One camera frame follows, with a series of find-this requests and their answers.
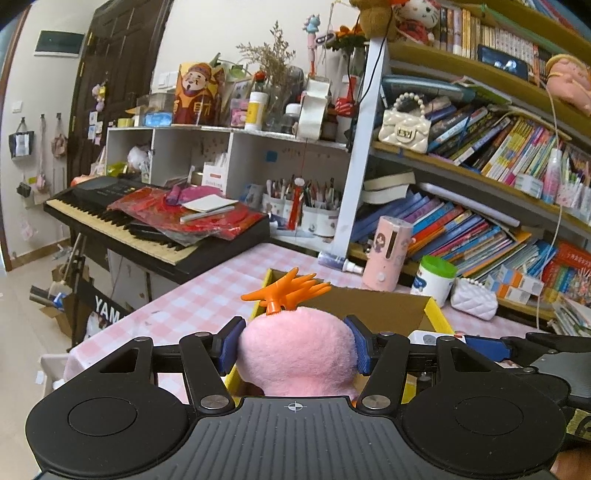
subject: blue gripper pad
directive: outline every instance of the blue gripper pad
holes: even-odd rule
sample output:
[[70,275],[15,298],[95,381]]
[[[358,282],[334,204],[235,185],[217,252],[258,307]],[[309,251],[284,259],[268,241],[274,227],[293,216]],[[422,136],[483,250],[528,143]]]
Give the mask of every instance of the blue gripper pad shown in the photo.
[[353,337],[355,338],[355,348],[357,349],[357,370],[361,375],[369,375],[371,374],[371,358],[368,354],[367,340],[348,317],[345,317],[344,321],[345,325],[351,329],[351,332],[353,332]]
[[511,358],[511,350],[505,346],[502,340],[469,335],[466,335],[464,338],[466,339],[467,346],[473,348],[493,362],[502,362],[503,360]]
[[219,366],[222,369],[222,371],[219,372],[220,375],[228,375],[236,363],[236,357],[238,356],[238,338],[245,328],[246,320],[241,319],[224,339],[222,343],[222,354],[219,360]]

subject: white cup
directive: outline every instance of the white cup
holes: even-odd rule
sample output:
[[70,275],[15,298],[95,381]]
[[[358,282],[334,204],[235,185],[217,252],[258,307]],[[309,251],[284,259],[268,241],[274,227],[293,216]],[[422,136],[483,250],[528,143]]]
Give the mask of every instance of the white cup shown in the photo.
[[303,206],[301,208],[301,226],[304,232],[316,233],[316,223],[318,222],[318,209],[314,207]]
[[317,222],[315,235],[332,238],[336,234],[336,224],[339,220],[338,210],[316,209]]

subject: pink checkered tablecloth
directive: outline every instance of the pink checkered tablecloth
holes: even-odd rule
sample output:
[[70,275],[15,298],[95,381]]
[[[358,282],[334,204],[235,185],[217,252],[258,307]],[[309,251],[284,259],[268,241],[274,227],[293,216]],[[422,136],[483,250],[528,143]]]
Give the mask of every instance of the pink checkered tablecloth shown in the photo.
[[[240,295],[261,288],[270,268],[288,271],[294,267],[299,267],[301,274],[316,272],[318,278],[338,287],[362,287],[358,275],[323,267],[309,255],[261,244],[175,288],[72,349],[64,377],[72,378],[138,336],[152,337],[155,345],[173,345],[194,332],[216,333],[235,315],[248,318],[254,303],[242,301]],[[408,292],[409,288],[398,287],[396,291]],[[483,322],[449,305],[443,308],[443,314],[454,330],[467,335],[523,337],[532,330],[502,317]],[[181,375],[161,374],[158,384],[187,402]]]

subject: sticker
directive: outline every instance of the sticker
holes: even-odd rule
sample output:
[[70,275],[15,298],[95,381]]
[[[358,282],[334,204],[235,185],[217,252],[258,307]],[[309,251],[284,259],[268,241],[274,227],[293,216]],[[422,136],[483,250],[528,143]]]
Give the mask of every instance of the sticker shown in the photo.
[[276,151],[267,150],[267,154],[265,156],[265,161],[267,163],[275,163],[277,161],[278,157],[279,157],[279,154]]

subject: orange plastic hair clip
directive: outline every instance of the orange plastic hair clip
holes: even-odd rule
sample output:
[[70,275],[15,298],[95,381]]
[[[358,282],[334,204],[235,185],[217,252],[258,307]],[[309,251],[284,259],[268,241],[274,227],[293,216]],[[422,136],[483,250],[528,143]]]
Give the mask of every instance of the orange plastic hair clip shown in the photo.
[[285,277],[275,283],[247,293],[241,297],[244,301],[260,301],[261,307],[267,308],[267,315],[279,313],[282,308],[295,310],[302,301],[318,297],[331,288],[330,283],[318,283],[315,273],[296,278],[298,269],[294,268]]

